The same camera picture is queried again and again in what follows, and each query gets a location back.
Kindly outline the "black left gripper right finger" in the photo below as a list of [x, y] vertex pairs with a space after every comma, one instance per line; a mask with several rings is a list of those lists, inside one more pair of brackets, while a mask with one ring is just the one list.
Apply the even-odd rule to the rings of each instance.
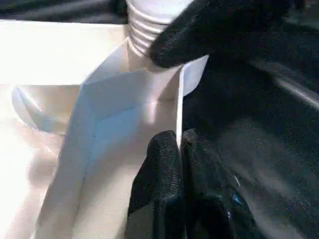
[[261, 232], [230, 169], [210, 141], [189, 129], [181, 155], [189, 239], [259, 239]]

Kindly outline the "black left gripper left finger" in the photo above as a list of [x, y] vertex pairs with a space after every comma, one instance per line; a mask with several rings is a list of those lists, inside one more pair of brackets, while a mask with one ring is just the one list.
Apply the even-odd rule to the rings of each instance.
[[131, 189], [127, 239], [183, 237], [183, 178], [174, 131], [156, 134]]

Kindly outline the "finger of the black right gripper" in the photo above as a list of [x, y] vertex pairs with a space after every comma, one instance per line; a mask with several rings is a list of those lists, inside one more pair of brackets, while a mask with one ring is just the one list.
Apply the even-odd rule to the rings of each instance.
[[152, 43], [163, 68], [208, 54], [244, 58], [293, 6], [291, 0], [194, 0]]

